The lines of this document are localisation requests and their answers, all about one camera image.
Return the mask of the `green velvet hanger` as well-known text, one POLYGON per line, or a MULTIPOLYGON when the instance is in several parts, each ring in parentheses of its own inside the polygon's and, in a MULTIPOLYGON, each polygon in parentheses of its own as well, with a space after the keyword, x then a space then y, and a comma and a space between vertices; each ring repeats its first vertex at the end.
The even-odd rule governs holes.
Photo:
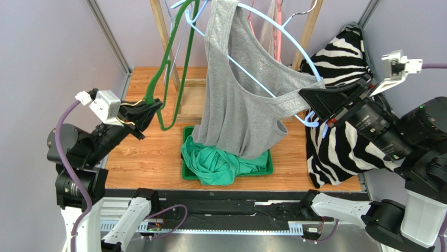
POLYGON ((187 68, 194 39, 194 29, 191 28, 189 33, 182 79, 180 79, 178 76, 178 72, 175 65, 175 57, 172 53, 172 46, 174 44, 175 36, 179 27, 180 20, 182 19, 182 16, 185 14, 187 17, 190 17, 190 15, 187 14, 188 7, 190 5, 193 6, 192 7, 193 17, 195 18, 198 16, 199 1, 181 2, 179 5, 179 11, 172 20, 171 33, 169 34, 161 11, 160 2, 151 1, 151 7, 153 10, 157 29, 159 31, 159 36, 161 38, 165 52, 161 65, 156 74, 151 79, 150 83, 148 84, 143 99, 137 102, 124 102, 124 101, 121 102, 119 109, 120 115, 117 117, 117 119, 121 123, 123 123, 125 127, 127 126, 133 127, 136 131, 143 132, 149 126, 154 116, 157 116, 161 130, 167 131, 174 126, 177 120, 177 115, 180 110, 183 98, 183 91, 186 81, 185 78, 187 74, 187 68), (160 100, 154 98, 154 91, 162 75, 164 75, 165 88, 164 88, 163 100, 160 100), (168 95, 168 85, 171 79, 171 75, 174 76, 173 81, 177 93, 177 98, 176 98, 176 104, 174 106, 175 110, 173 113, 172 123, 169 126, 167 126, 164 124, 164 120, 162 117, 162 110, 165 107, 165 102, 168 95))

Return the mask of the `grey tank top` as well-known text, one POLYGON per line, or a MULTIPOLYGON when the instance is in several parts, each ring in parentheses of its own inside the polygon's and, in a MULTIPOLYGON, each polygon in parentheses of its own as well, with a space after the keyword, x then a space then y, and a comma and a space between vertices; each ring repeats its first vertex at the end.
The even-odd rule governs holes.
POLYGON ((300 90, 325 87, 265 51, 238 1, 211 2, 204 45, 206 101, 196 143, 255 159, 287 135, 283 118, 309 108, 300 90))

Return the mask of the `light blue plastic hanger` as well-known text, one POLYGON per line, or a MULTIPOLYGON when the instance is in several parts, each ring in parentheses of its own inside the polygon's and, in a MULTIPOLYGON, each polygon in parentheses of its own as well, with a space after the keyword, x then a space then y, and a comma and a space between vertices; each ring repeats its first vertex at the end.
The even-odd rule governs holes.
MULTIPOLYGON (((202 36, 204 36, 205 34, 200 31, 196 25, 195 22, 197 21, 197 19, 200 17, 201 13, 203 12, 204 8, 206 7, 208 1, 203 1, 203 5, 200 7, 200 9, 198 10, 198 13, 195 15, 194 18, 190 17, 190 10, 185 10, 184 11, 184 16, 185 16, 185 20, 186 23, 195 31, 197 31, 199 34, 201 34, 202 36)), ((279 24, 277 22, 275 22, 274 19, 270 18, 269 16, 265 15, 264 13, 258 11, 257 9, 248 6, 244 3, 238 2, 237 6, 239 8, 248 10, 250 13, 254 13, 256 15, 258 15, 259 17, 261 17, 262 19, 264 19, 264 21, 268 22, 269 24, 271 24, 274 27, 274 30, 277 33, 276 36, 276 45, 279 46, 281 44, 281 38, 284 35, 287 39, 289 39, 293 45, 298 49, 298 51, 301 53, 301 55, 305 58, 305 60, 307 61, 308 65, 310 66, 315 78, 317 81, 322 81, 323 78, 320 76, 320 73, 318 72, 318 70, 316 69, 314 63, 311 61, 310 57, 308 56, 308 54, 305 52, 305 49, 285 30, 286 25, 290 22, 290 18, 283 24, 279 24)), ((254 80, 262 89, 264 89, 270 96, 275 97, 275 95, 270 92, 269 89, 267 89, 261 82, 259 82, 254 76, 252 76, 248 71, 246 71, 246 69, 244 69, 241 65, 239 65, 239 63, 237 63, 232 57, 228 56, 227 57, 230 61, 232 61, 234 64, 236 64, 237 67, 239 67, 244 73, 246 73, 252 80, 254 80)), ((322 119, 320 120, 320 122, 311 122, 310 118, 312 115, 314 115, 316 112, 316 109, 313 108, 312 111, 305 117, 305 119, 301 119, 298 115, 295 115, 295 117, 302 123, 304 124, 306 127, 309 128, 317 128, 320 125, 323 125, 324 128, 322 130, 322 137, 325 138, 326 134, 328 132, 329 126, 326 124, 325 121, 323 121, 322 119)))

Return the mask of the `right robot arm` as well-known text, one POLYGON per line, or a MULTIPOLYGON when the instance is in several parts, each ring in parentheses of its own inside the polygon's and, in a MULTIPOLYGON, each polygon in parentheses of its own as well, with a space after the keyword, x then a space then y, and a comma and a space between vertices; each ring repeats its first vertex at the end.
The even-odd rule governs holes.
POLYGON ((407 201, 351 201, 309 190, 300 206, 317 216, 363 228, 399 251, 446 251, 446 97, 433 98, 401 118, 373 100, 379 85, 363 77, 351 85, 302 89, 300 95, 330 128, 351 124, 399 164, 407 201))

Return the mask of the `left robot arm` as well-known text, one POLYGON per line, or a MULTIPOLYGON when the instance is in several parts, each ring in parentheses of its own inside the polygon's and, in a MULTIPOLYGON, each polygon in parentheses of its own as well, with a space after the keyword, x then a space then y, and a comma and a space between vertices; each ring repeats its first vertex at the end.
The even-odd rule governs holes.
POLYGON ((47 159, 55 163, 58 173, 56 200, 66 226, 67 250, 126 251, 143 219, 159 209, 159 195, 156 190, 138 188, 118 223, 102 236, 100 218, 108 170, 100 168, 99 162, 127 136, 144 139, 143 132, 162 103, 156 99, 151 104, 126 104, 119 110, 124 126, 101 123, 92 132, 65 122, 78 104, 68 107, 47 139, 47 159))

